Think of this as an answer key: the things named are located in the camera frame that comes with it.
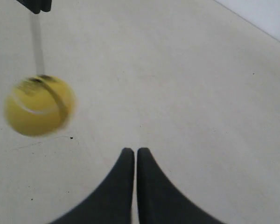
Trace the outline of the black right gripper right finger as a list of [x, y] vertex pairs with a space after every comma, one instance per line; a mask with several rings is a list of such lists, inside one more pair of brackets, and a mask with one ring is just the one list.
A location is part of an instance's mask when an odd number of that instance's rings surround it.
[[137, 152], [137, 205], [141, 224], [222, 223], [175, 187], [148, 148]]

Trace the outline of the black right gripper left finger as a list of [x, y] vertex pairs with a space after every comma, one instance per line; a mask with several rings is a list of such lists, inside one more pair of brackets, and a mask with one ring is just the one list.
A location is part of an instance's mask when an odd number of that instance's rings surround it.
[[130, 224], [134, 182], [134, 151], [124, 148], [99, 186], [54, 224]]

